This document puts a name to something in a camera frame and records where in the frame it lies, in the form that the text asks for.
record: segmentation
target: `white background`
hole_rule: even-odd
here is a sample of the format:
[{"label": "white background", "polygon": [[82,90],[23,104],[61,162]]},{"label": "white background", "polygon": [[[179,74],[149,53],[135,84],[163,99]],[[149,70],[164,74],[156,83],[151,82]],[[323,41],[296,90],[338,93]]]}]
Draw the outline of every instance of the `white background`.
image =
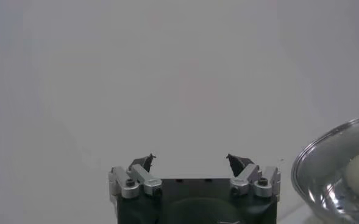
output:
[{"label": "white background", "polygon": [[107,172],[282,171],[359,116],[357,0],[0,0],[0,224],[114,223]]}]

